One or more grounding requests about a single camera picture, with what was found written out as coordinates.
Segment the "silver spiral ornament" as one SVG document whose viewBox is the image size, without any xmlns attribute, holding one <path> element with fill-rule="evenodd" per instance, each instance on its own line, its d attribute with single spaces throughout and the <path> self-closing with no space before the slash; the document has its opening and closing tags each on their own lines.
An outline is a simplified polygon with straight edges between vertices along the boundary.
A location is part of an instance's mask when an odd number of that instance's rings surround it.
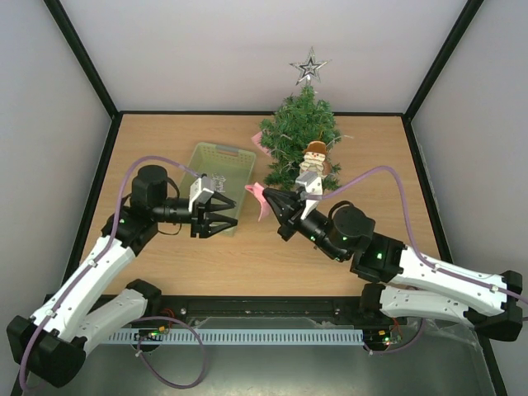
<svg viewBox="0 0 528 396">
<path fill-rule="evenodd" d="M 226 183 L 226 177 L 223 175 L 220 175 L 218 173 L 214 173 L 210 176 L 210 179 L 213 183 L 214 190 L 218 193 L 225 193 L 225 183 Z"/>
</svg>

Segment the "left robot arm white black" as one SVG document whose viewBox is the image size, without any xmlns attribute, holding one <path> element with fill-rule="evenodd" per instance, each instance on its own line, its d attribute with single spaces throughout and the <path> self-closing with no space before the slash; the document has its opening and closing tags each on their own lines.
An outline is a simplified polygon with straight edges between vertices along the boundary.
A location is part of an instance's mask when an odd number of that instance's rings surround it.
<svg viewBox="0 0 528 396">
<path fill-rule="evenodd" d="M 161 291 L 144 280 L 129 283 L 114 299 L 94 305 L 113 279 L 124 270 L 158 233 L 161 223 L 188 224 L 193 238 L 209 238 L 236 226 L 224 215 L 234 200 L 215 190 L 204 173 L 189 171 L 195 180 L 189 196 L 168 197 L 175 185 L 162 158 L 146 157 L 148 165 L 134 162 L 120 185 L 115 212 L 86 259 L 60 289 L 30 317 L 16 316 L 7 326 L 13 358 L 20 366 L 18 381 L 25 392 L 33 390 L 27 376 L 34 374 L 54 387 L 69 383 L 86 358 L 110 335 L 125 325 L 150 319 Z"/>
</svg>

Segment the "silver star tree topper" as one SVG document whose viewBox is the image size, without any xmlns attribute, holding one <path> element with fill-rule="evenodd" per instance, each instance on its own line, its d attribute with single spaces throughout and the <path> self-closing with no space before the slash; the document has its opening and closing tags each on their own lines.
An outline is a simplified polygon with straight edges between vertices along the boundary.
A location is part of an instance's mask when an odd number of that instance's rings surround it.
<svg viewBox="0 0 528 396">
<path fill-rule="evenodd" d="M 299 72 L 295 85 L 311 85 L 313 81 L 320 83 L 320 70 L 331 62 L 330 59 L 319 59 L 311 46 L 304 61 L 289 63 L 289 66 Z"/>
</svg>

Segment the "brown hat snowman ornament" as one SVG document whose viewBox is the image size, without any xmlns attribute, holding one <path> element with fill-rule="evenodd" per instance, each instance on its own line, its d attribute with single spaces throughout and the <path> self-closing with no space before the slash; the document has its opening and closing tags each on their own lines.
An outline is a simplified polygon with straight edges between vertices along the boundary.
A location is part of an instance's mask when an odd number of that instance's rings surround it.
<svg viewBox="0 0 528 396">
<path fill-rule="evenodd" d="M 325 178 L 331 172 L 327 155 L 327 145 L 323 141 L 310 142 L 303 151 L 303 161 L 299 165 L 299 172 L 315 172 L 321 178 Z"/>
</svg>

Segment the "pink heart ornament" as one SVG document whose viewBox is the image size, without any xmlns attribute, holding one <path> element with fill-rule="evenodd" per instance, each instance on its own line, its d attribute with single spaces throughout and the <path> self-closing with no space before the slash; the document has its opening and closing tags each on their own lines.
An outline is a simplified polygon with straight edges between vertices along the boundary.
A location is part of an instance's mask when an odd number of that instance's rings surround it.
<svg viewBox="0 0 528 396">
<path fill-rule="evenodd" d="M 260 222 L 271 213 L 271 206 L 264 196 L 265 187 L 259 182 L 254 182 L 253 184 L 245 185 L 244 189 L 250 192 L 260 205 L 260 213 L 257 219 Z"/>
</svg>

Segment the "pink hat gnome ornament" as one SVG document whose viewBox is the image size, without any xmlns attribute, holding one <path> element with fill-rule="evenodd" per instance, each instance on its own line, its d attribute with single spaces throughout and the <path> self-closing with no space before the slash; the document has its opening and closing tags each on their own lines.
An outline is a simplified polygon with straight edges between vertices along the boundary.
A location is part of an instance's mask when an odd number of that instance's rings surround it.
<svg viewBox="0 0 528 396">
<path fill-rule="evenodd" d="M 262 145 L 262 132 L 258 132 L 251 137 L 253 144 L 262 151 L 266 156 L 270 157 L 270 150 Z"/>
</svg>

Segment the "light green plastic basket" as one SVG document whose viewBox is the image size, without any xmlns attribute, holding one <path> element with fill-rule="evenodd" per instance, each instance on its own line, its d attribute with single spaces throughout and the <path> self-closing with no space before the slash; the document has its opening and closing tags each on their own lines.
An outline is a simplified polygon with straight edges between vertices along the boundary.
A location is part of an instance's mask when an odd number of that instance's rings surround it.
<svg viewBox="0 0 528 396">
<path fill-rule="evenodd" d="M 246 195 L 244 186 L 250 182 L 256 158 L 251 151 L 200 142 L 195 146 L 187 166 L 199 174 L 205 173 L 209 178 L 214 173 L 226 177 L 226 192 L 222 194 L 234 200 L 236 207 L 219 214 L 239 220 Z"/>
</svg>

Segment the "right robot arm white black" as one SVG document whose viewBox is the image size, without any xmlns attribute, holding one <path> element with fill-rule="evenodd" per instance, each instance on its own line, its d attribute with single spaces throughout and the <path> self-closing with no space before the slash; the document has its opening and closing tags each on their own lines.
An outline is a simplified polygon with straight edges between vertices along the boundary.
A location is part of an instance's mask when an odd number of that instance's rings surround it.
<svg viewBox="0 0 528 396">
<path fill-rule="evenodd" d="M 303 191 L 263 192 L 284 240 L 300 233 L 366 282 L 361 317 L 420 317 L 461 323 L 502 342 L 515 341 L 523 327 L 517 296 L 522 277 L 515 271 L 488 274 L 429 257 L 407 244 L 375 232 L 375 221 L 350 201 L 322 214 Z"/>
</svg>

